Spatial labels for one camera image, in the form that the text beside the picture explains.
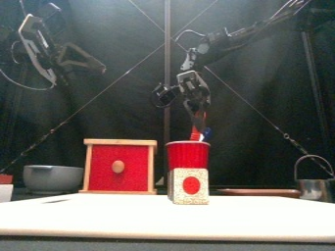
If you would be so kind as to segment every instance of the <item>white table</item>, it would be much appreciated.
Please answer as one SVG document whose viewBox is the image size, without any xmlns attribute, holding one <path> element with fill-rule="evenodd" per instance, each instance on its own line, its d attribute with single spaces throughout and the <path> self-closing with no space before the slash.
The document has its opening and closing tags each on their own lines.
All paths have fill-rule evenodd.
<svg viewBox="0 0 335 251">
<path fill-rule="evenodd" d="M 0 212 L 0 250 L 7 248 L 1 243 L 26 245 L 30 238 L 48 243 L 68 238 L 72 244 L 86 239 L 244 243 L 248 250 L 252 243 L 265 244 L 264 250 L 268 245 L 288 250 L 286 244 L 302 248 L 294 250 L 335 248 L 335 204 L 282 197 L 210 196 L 209 205 L 189 206 L 172 204 L 164 195 L 78 193 L 0 203 Z"/>
</svg>

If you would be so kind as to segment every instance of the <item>box knob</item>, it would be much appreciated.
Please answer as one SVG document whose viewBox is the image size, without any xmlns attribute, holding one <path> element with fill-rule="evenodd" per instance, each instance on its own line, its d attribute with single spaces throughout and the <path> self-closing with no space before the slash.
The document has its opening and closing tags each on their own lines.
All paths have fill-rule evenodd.
<svg viewBox="0 0 335 251">
<path fill-rule="evenodd" d="M 121 161 L 113 161 L 110 169 L 116 174 L 120 174 L 124 171 L 124 163 Z"/>
</svg>

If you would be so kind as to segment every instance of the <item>wooden box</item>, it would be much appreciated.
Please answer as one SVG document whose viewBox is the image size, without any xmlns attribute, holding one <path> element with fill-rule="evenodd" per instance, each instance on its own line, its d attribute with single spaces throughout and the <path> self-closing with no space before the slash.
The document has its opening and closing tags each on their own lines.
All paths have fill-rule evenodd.
<svg viewBox="0 0 335 251">
<path fill-rule="evenodd" d="M 85 139 L 84 188 L 80 192 L 156 194 L 154 140 Z"/>
</svg>

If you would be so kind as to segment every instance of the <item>black backdrop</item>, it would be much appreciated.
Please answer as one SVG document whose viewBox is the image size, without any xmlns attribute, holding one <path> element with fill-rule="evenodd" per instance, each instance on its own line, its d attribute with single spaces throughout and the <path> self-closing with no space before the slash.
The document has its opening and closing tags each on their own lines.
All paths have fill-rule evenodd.
<svg viewBox="0 0 335 251">
<path fill-rule="evenodd" d="M 26 12 L 37 15 L 36 10 L 44 2 L 26 2 Z M 58 84 L 48 91 L 25 90 L 0 77 L 1 167 L 6 167 L 84 106 L 68 123 L 7 169 L 15 184 L 22 183 L 21 172 L 26 164 L 84 167 L 84 138 L 157 140 L 154 177 L 158 180 L 166 165 L 165 116 L 164 110 L 150 103 L 150 93 L 158 82 L 165 80 L 165 1 L 52 2 L 62 9 L 68 25 L 57 42 L 74 42 L 105 64 L 106 71 L 101 76 L 78 73 L 68 85 Z M 225 27 L 229 32 L 236 31 L 268 19 L 284 2 L 170 0 L 170 36 L 174 38 L 185 29 L 206 33 Z M 1 25 L 17 29 L 23 19 L 18 1 L 1 2 L 0 10 Z M 206 119 L 213 131 L 209 139 L 210 185 L 290 187 L 294 184 L 293 165 L 301 153 L 281 132 L 309 153 L 332 161 L 333 24 L 328 22 L 308 33 L 320 84 L 316 92 L 301 31 L 293 28 L 296 25 L 292 21 L 289 29 L 273 32 L 208 65 L 224 82 L 206 70 L 202 72 L 212 93 Z M 198 38 L 192 34 L 182 35 L 178 40 L 184 48 L 196 46 L 197 42 Z M 29 62 L 17 65 L 10 57 L 5 60 L 7 42 L 2 42 L 1 46 L 2 71 L 27 86 L 46 86 Z M 169 79 L 174 84 L 185 53 L 173 42 L 169 51 Z M 169 108 L 168 129 L 169 141 L 188 139 L 190 121 L 180 97 Z M 316 166 L 304 168 L 301 176 L 326 177 Z"/>
</svg>

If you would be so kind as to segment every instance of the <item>red plastic cup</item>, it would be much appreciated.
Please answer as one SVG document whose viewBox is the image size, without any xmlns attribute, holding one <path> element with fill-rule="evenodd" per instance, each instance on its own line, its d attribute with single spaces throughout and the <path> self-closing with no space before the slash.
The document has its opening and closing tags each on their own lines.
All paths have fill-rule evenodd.
<svg viewBox="0 0 335 251">
<path fill-rule="evenodd" d="M 168 169 L 206 169 L 209 144 L 185 140 L 166 144 Z"/>
</svg>

